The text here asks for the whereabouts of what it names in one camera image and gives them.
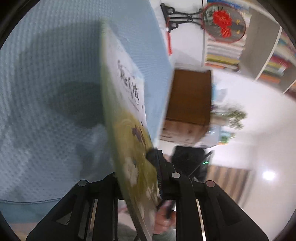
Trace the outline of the person's right hand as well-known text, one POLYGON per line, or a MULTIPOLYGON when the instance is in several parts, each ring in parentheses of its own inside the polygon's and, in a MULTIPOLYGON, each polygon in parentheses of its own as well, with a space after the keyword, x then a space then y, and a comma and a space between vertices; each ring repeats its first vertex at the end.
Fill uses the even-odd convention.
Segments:
POLYGON ((176 212, 170 208, 172 201, 165 201, 158 209, 155 217, 154 234, 167 232, 176 224, 176 212))

